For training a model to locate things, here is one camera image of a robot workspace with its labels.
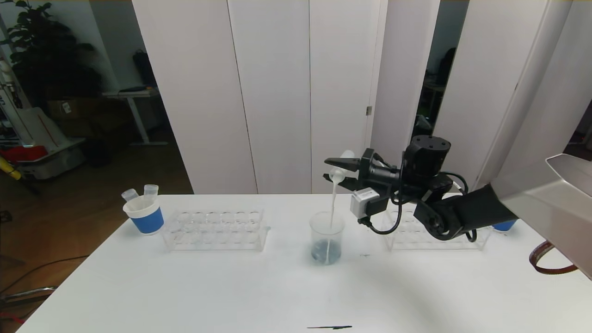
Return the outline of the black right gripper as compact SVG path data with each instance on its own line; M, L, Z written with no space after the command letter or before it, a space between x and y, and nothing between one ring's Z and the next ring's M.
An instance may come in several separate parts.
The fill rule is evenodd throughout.
M368 148L359 158L327 158L325 164L351 172L358 171L358 180L342 173L324 173L323 178L333 183L334 188L342 187L348 191L372 188L376 192L396 192L401 184L401 169L391 165Z

